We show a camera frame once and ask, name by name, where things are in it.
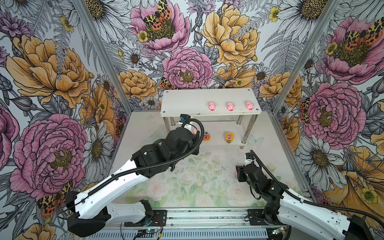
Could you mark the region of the pink bear orange donut toy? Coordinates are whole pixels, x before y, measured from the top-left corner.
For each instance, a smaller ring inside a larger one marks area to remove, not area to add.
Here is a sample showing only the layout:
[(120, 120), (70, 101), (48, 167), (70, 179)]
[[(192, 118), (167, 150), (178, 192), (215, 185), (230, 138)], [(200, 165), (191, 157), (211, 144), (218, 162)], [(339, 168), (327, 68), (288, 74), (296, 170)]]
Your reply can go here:
[(211, 135), (208, 132), (205, 132), (203, 141), (209, 141), (210, 139), (211, 139)]

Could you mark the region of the pink bear yellow flower toy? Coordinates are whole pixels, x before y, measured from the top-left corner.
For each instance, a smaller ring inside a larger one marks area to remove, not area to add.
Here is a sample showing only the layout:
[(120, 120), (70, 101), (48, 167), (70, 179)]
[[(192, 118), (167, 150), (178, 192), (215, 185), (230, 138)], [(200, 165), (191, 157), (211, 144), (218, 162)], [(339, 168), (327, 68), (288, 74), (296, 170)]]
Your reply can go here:
[(235, 139), (235, 134), (234, 133), (231, 133), (231, 132), (227, 132), (225, 134), (225, 141), (230, 144), (233, 142), (233, 140)]

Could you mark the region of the pink pig toy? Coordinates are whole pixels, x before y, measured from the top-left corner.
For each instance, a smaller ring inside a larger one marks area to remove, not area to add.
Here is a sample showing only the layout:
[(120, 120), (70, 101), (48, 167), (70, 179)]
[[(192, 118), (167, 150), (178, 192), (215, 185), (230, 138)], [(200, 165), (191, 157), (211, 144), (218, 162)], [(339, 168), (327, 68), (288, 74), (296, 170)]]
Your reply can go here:
[(216, 110), (216, 104), (214, 102), (209, 103), (209, 110), (212, 112)]
[(228, 102), (228, 104), (227, 104), (228, 111), (232, 112), (232, 111), (234, 111), (234, 108), (235, 108), (235, 105), (231, 102)]
[(247, 110), (252, 111), (254, 109), (254, 104), (251, 101), (247, 101), (246, 108)]

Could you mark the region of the pink pig toy front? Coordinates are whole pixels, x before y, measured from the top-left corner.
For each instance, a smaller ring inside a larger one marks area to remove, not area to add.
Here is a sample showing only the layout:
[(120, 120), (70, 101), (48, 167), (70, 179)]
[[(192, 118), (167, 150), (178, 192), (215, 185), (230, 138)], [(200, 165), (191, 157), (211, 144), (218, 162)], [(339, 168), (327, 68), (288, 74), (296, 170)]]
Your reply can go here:
[(234, 111), (234, 108), (235, 108), (235, 105), (231, 102), (228, 102), (228, 104), (227, 104), (228, 111), (232, 112), (232, 111)]

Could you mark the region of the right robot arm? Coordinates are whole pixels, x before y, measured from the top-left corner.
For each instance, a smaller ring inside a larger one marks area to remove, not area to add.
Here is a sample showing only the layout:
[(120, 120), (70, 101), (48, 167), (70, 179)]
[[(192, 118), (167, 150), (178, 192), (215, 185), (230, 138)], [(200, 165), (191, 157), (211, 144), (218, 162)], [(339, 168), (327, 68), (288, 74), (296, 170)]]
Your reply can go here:
[(372, 240), (365, 220), (353, 215), (347, 217), (331, 206), (306, 200), (278, 180), (267, 178), (263, 170), (250, 163), (236, 166), (239, 182), (250, 186), (252, 194), (266, 201), (263, 212), (254, 219), (270, 225), (289, 225), (318, 240)]

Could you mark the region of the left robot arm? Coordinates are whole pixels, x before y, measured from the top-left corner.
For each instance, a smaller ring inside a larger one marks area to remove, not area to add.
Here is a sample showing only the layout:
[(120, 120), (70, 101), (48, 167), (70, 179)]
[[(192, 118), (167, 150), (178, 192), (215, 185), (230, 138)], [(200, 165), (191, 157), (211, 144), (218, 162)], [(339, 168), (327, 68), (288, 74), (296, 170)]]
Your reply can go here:
[(122, 205), (113, 201), (155, 175), (174, 170), (189, 155), (197, 155), (204, 133), (204, 127), (194, 133), (184, 124), (170, 131), (166, 138), (143, 146), (121, 168), (92, 188), (69, 192), (66, 195), (66, 207), (72, 212), (67, 218), (69, 232), (88, 237), (113, 224), (149, 225), (155, 215), (149, 201)]

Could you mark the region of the white two-tier shelf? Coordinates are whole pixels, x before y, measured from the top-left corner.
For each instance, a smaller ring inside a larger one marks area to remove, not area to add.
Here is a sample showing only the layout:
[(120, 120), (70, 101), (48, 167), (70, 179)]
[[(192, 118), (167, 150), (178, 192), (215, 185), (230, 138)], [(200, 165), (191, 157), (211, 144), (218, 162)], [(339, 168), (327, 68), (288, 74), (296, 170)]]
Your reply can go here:
[(203, 147), (236, 146), (243, 149), (261, 113), (250, 88), (166, 90), (161, 107), (167, 130), (175, 128), (182, 114), (202, 122), (209, 134)]

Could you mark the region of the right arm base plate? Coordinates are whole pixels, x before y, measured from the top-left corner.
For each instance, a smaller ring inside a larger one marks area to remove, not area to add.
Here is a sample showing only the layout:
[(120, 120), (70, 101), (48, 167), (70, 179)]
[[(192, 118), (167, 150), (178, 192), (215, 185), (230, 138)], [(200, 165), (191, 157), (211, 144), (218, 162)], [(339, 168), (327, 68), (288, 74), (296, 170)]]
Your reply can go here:
[(267, 222), (262, 209), (248, 209), (245, 221), (249, 222), (251, 226), (271, 226), (272, 224)]

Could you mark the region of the aluminium front rail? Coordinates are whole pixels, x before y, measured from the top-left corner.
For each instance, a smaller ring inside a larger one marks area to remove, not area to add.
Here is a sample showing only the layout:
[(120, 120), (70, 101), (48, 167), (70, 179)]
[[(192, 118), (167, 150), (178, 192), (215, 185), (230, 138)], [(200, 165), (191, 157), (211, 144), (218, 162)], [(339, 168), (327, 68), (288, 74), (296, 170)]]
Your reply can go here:
[[(91, 219), (82, 219), (80, 211), (68, 218), (68, 229), (72, 233), (86, 237), (106, 226), (124, 226), (124, 222), (138, 223), (145, 217), (151, 217), (153, 210), (149, 203), (142, 201), (135, 204), (108, 204)], [(165, 227), (184, 228), (223, 228), (250, 225), (245, 221), (248, 209), (168, 209)], [(272, 228), (282, 224), (263, 226)]]

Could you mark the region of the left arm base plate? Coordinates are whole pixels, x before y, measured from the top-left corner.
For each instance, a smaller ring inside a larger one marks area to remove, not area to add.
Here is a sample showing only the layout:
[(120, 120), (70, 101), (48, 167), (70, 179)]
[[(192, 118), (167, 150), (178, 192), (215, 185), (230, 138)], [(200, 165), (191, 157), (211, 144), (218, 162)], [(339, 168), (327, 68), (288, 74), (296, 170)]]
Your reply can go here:
[(167, 210), (153, 210), (151, 217), (145, 217), (138, 223), (124, 222), (125, 227), (165, 227), (167, 222)]

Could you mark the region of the left aluminium corner post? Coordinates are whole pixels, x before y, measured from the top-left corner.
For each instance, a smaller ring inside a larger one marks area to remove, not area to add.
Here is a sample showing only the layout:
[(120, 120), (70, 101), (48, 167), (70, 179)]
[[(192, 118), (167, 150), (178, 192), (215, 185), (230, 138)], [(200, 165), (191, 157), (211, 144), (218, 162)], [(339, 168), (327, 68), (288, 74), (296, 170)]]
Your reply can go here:
[(88, 10), (86, 3), (84, 1), (74, 1), (74, 6), (78, 14), (80, 15), (80, 19), (82, 20), (82, 23), (87, 30), (88, 36), (92, 40), (95, 49), (97, 50), (98, 55), (103, 62), (107, 74), (109, 75), (117, 91), (117, 94), (122, 102), (125, 111), (127, 112), (128, 116), (130, 116), (132, 113), (131, 105), (126, 96), (125, 91), (123, 90), (122, 84), (118, 79), (117, 72), (111, 62), (109, 54), (104, 46), (103, 40), (98, 32), (97, 25), (94, 23), (94, 20), (92, 19), (92, 16)]

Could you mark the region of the aluminium corner post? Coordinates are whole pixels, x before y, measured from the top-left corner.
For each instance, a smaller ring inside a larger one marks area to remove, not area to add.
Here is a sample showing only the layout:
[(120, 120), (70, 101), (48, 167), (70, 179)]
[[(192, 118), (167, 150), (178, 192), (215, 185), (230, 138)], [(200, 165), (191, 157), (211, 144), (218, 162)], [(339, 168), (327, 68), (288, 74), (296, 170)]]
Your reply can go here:
[(327, 2), (323, 13), (320, 15), (320, 19), (318, 23), (315, 25), (314, 31), (311, 34), (309, 34), (307, 43), (305, 44), (303, 50), (301, 51), (299, 58), (295, 63), (285, 86), (282, 88), (282, 91), (279, 94), (279, 97), (277, 98), (277, 100), (273, 105), (272, 113), (274, 115), (277, 114), (282, 103), (285, 101), (286, 97), (290, 93), (290, 90), (293, 87), (294, 83), (296, 82), (303, 65), (306, 63), (306, 60), (311, 55), (311, 50), (316, 46), (316, 42), (318, 42), (318, 40), (320, 39), (324, 29), (329, 25), (340, 2), (341, 1), (339, 0), (332, 0)]
[(84, 1), (74, 1), (74, 6), (78, 14), (80, 15), (80, 19), (82, 20), (82, 23), (87, 30), (88, 36), (92, 40), (95, 49), (97, 50), (98, 55), (103, 62), (107, 74), (109, 75), (117, 91), (117, 94), (122, 102), (125, 111), (127, 112), (128, 116), (130, 116), (132, 113), (131, 105), (126, 96), (125, 91), (123, 90), (122, 84), (118, 79), (117, 72), (111, 62), (109, 54), (104, 46), (103, 40), (98, 32), (97, 25), (94, 23), (94, 20), (92, 19), (92, 16), (88, 10), (86, 3)]

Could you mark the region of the right aluminium corner post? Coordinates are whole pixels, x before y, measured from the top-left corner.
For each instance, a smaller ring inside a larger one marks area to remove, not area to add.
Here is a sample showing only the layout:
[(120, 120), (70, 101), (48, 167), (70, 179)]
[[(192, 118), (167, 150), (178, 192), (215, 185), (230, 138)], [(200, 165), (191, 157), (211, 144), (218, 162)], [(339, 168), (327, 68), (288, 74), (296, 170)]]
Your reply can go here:
[(318, 23), (315, 25), (314, 31), (311, 34), (309, 34), (307, 43), (305, 44), (303, 50), (301, 51), (299, 58), (295, 63), (285, 86), (282, 88), (282, 91), (279, 94), (279, 97), (277, 98), (277, 100), (273, 105), (272, 113), (274, 115), (277, 114), (282, 103), (285, 101), (286, 97), (290, 93), (290, 90), (293, 87), (294, 83), (296, 82), (303, 65), (306, 63), (306, 60), (311, 55), (311, 50), (316, 46), (316, 42), (318, 42), (318, 40), (320, 39), (324, 29), (329, 25), (340, 2), (341, 1), (339, 0), (332, 0), (327, 2), (323, 13), (320, 15), (320, 19)]

